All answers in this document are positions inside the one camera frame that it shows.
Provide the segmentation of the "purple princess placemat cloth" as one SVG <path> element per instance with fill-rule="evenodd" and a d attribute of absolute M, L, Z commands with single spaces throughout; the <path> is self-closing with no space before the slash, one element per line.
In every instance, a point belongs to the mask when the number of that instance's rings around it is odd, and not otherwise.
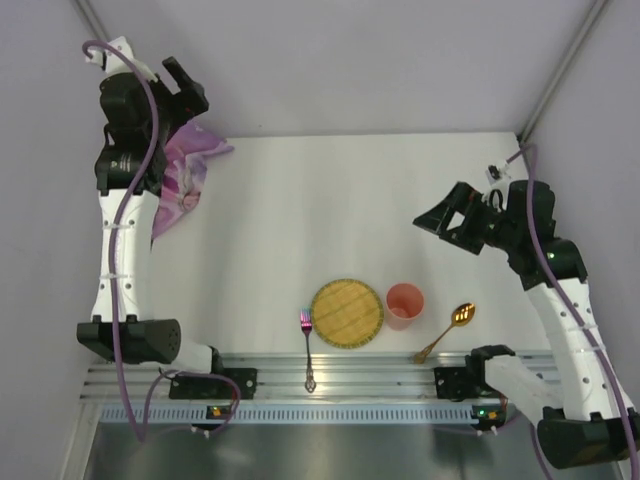
<path fill-rule="evenodd" d="M 152 228 L 153 240 L 196 208 L 206 181 L 208 162 L 233 150 L 226 139 L 193 120 L 173 135 L 164 148 L 168 164 Z"/>

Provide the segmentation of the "pink plastic cup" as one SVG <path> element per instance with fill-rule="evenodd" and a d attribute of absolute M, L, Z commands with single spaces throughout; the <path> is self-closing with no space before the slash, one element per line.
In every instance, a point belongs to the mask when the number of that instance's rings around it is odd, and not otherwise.
<path fill-rule="evenodd" d="M 425 307 L 422 291 L 411 283 L 393 285 L 385 297 L 387 324 L 394 331 L 408 328 L 419 318 Z"/>

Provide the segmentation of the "gold spoon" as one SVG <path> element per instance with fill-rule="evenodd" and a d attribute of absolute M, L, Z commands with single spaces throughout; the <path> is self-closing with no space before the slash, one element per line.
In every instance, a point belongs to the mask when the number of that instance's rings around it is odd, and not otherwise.
<path fill-rule="evenodd" d="M 427 357 L 432 353 L 438 343 L 454 328 L 464 327 L 468 325 L 474 318 L 476 313 L 476 305 L 471 302 L 459 305 L 454 309 L 450 316 L 449 326 L 430 344 L 413 355 L 414 364 L 423 364 Z"/>

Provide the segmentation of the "round woven bamboo plate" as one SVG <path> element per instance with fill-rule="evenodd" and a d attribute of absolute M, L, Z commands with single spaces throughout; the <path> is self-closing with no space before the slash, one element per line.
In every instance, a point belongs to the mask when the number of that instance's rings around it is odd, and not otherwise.
<path fill-rule="evenodd" d="M 370 343 L 384 322 L 380 297 L 368 284 L 352 279 L 333 280 L 311 301 L 313 330 L 328 345 L 357 349 Z"/>

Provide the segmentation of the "iridescent rainbow fork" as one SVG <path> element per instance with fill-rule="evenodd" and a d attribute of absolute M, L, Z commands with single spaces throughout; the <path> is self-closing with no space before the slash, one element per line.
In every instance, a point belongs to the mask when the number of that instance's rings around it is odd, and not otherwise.
<path fill-rule="evenodd" d="M 313 325 L 311 320 L 311 311 L 309 308 L 302 308 L 300 310 L 300 327 L 305 336 L 306 346 L 306 377 L 304 388 L 309 394 L 312 394 L 316 390 L 316 381 L 314 378 L 312 355 L 310 350 L 310 336 L 313 331 Z"/>

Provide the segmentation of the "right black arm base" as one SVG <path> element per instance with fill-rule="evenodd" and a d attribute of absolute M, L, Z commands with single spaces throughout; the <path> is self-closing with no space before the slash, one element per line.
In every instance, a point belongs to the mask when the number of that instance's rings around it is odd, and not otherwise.
<path fill-rule="evenodd" d="M 483 367 L 437 367 L 434 369 L 436 396 L 440 400 L 461 402 L 473 399 L 499 399 L 502 394 L 486 383 Z"/>

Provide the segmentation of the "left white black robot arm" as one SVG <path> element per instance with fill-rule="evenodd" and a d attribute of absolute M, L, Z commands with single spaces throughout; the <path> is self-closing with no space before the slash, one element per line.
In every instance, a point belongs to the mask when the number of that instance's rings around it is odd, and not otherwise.
<path fill-rule="evenodd" d="M 157 363 L 211 373 L 216 350 L 184 338 L 178 320 L 157 317 L 151 295 L 167 145 L 208 111 L 204 89 L 168 57 L 162 64 L 177 84 L 172 92 L 124 36 L 89 40 L 82 49 L 104 73 L 99 101 L 107 123 L 94 168 L 102 228 L 99 287 L 89 321 L 76 327 L 77 341 L 119 366 Z"/>

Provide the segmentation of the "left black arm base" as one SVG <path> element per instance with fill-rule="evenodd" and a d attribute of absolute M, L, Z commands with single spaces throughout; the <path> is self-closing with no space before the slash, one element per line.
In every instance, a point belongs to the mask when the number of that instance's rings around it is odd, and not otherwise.
<path fill-rule="evenodd" d="M 237 396 L 231 385 L 222 380 L 179 374 L 171 381 L 169 398 L 172 400 L 252 400 L 257 387 L 258 371 L 255 368 L 227 368 L 223 376 L 239 388 Z"/>

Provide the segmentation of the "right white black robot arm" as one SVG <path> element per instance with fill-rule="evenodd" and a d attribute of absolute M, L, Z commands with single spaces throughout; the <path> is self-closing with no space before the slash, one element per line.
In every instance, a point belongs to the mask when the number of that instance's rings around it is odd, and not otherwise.
<path fill-rule="evenodd" d="M 627 460 L 638 478 L 639 411 L 608 358 L 580 251 L 555 233 L 555 194 L 533 178 L 489 172 L 489 192 L 458 182 L 413 224 L 472 254 L 484 247 L 506 254 L 541 321 L 559 384 L 548 384 L 505 345 L 473 349 L 467 369 L 478 390 L 504 395 L 530 422 L 554 468 Z"/>

